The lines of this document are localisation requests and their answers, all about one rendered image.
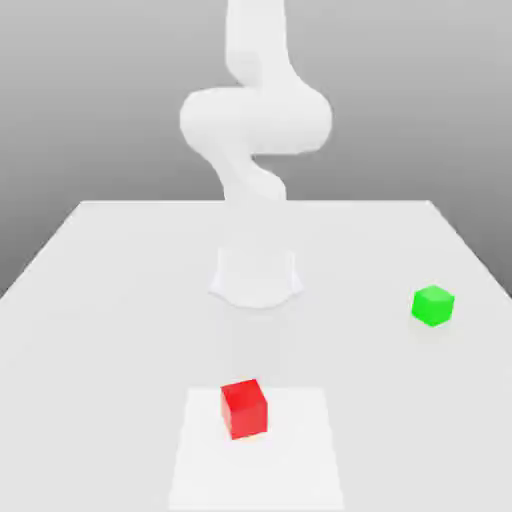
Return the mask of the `small red cube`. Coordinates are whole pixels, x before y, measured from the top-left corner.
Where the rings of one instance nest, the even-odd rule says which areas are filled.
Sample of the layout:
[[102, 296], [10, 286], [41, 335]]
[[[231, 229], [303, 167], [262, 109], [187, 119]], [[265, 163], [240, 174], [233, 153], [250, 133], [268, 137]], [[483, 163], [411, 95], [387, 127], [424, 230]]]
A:
[[268, 430], [268, 402], [256, 379], [221, 387], [221, 415], [232, 440]]

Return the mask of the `small green cube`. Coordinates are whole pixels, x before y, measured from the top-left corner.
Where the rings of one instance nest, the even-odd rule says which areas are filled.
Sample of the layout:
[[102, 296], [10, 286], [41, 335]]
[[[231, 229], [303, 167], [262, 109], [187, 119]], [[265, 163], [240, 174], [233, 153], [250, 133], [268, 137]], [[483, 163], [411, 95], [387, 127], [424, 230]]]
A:
[[437, 285], [431, 285], [415, 291], [411, 314], [424, 324], [435, 327], [451, 319], [454, 303], [454, 295]]

